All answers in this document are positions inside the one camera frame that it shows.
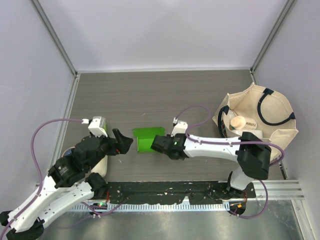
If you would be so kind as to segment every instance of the metal floor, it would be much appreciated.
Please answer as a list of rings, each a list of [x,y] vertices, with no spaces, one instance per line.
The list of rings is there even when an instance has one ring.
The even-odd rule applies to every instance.
[[[131,138],[134,128],[164,127],[170,133],[173,118],[184,108],[201,104],[214,113],[227,93],[241,92],[251,83],[248,70],[86,73],[80,76],[70,117],[104,116],[109,133],[112,128],[119,128]],[[205,110],[194,108],[179,119],[194,124],[206,118]],[[220,137],[212,120],[191,133]],[[86,135],[85,126],[69,123],[63,150]],[[236,168],[235,162],[225,159],[195,157],[174,161],[163,154],[138,153],[134,139],[126,155],[108,158],[105,178],[123,182],[227,180]],[[279,166],[271,167],[269,180],[282,179]]]
[[[247,203],[245,215],[257,214],[264,201]],[[114,212],[84,219],[68,212],[44,231],[42,240],[303,240],[290,200],[270,201],[263,215],[241,219],[226,211]]]

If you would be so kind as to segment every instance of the cable clip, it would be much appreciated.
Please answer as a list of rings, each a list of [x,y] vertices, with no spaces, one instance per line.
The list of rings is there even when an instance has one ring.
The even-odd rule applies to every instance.
[[[89,124],[89,119],[83,118],[81,124]]]
[[[174,117],[172,125],[175,126],[175,125],[177,125],[177,123],[178,123],[178,118]]]

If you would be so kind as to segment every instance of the gray table surface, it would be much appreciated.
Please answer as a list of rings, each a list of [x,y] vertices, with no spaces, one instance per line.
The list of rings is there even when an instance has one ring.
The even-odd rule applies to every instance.
[[[164,127],[166,133],[170,133],[173,118],[184,108],[201,104],[214,113],[227,93],[241,92],[251,83],[248,70],[86,73],[80,76],[70,117],[103,116],[109,133],[112,128],[118,128],[131,138],[134,138],[134,128]],[[194,124],[206,118],[205,110],[193,108],[179,119]],[[190,133],[220,137],[212,120]],[[63,149],[74,146],[87,135],[85,126],[69,123]],[[105,179],[124,182],[227,180],[236,168],[235,162],[226,159],[194,157],[174,161],[164,154],[138,153],[134,139],[127,154],[108,158]],[[270,168],[269,179],[283,179],[279,166]]]

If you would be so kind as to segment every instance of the bottle label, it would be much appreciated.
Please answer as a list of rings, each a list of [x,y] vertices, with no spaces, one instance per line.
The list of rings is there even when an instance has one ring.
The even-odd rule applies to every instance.
[[[256,124],[253,122],[246,122],[245,124],[248,126],[256,127]]]

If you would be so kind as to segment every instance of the white bottle cap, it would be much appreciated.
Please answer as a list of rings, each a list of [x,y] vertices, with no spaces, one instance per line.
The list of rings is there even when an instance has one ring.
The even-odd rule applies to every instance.
[[[246,120],[243,116],[236,116],[231,119],[230,125],[234,127],[235,129],[243,129],[246,125]]]

